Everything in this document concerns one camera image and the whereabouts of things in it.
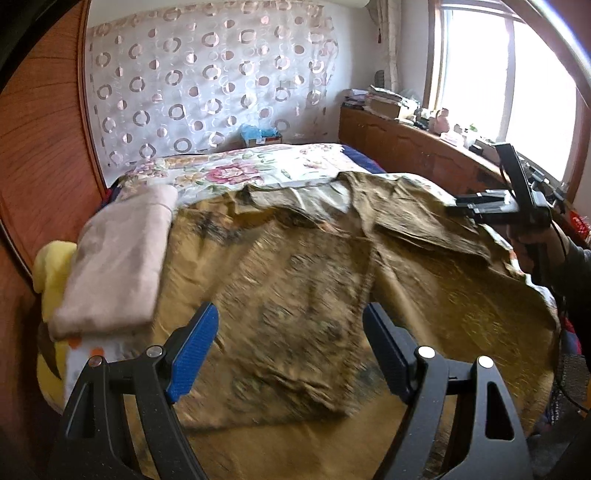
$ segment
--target person's hand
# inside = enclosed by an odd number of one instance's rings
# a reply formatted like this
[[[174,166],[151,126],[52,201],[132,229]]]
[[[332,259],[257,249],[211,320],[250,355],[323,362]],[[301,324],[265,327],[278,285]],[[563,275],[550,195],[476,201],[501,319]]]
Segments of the person's hand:
[[[540,244],[545,245],[545,250],[550,263],[550,268],[559,267],[566,260],[564,257],[563,245],[566,254],[569,253],[570,242],[560,227],[554,224],[556,231],[552,227],[543,230],[523,230],[518,226],[509,225],[508,236],[511,245],[519,261],[519,266],[526,273],[531,273],[534,269],[534,261],[527,254],[526,245]]]

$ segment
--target wooden headboard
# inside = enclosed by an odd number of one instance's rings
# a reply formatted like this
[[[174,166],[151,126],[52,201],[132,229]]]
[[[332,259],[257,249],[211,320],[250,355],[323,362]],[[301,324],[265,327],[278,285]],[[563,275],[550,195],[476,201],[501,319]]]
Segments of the wooden headboard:
[[[0,93],[0,219],[25,270],[46,243],[76,241],[105,193],[83,97],[87,5],[42,36]]]
[[[76,241],[105,191],[80,95],[87,3],[57,3],[23,7],[8,53],[0,32],[0,478],[21,478],[26,464],[42,472],[59,420],[37,386],[30,268],[47,242]]]

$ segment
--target figurine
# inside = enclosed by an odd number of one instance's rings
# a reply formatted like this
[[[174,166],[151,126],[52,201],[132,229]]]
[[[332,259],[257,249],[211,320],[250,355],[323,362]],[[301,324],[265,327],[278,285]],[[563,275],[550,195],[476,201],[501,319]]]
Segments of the figurine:
[[[433,122],[434,134],[441,135],[450,131],[448,115],[449,110],[447,108],[442,108],[435,114],[435,121]]]

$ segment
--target blue gripper pad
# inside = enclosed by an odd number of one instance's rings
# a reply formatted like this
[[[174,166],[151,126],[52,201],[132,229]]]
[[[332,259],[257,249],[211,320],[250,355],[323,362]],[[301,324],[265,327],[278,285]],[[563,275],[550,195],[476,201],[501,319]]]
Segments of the blue gripper pad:
[[[176,403],[181,395],[191,390],[199,369],[217,335],[219,315],[217,308],[211,303],[204,303],[195,313],[187,326],[177,329],[164,345],[170,362],[170,383],[165,390],[168,400]]]
[[[379,303],[370,303],[363,311],[363,331],[368,338],[388,388],[409,404],[417,391],[417,344],[407,330],[395,327]]]

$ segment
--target black sleeve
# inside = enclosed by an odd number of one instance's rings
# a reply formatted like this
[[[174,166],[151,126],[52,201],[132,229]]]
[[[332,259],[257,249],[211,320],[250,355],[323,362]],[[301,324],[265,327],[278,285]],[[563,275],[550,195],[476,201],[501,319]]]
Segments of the black sleeve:
[[[569,242],[569,254],[553,273],[552,286],[566,299],[569,320],[591,371],[591,250]]]

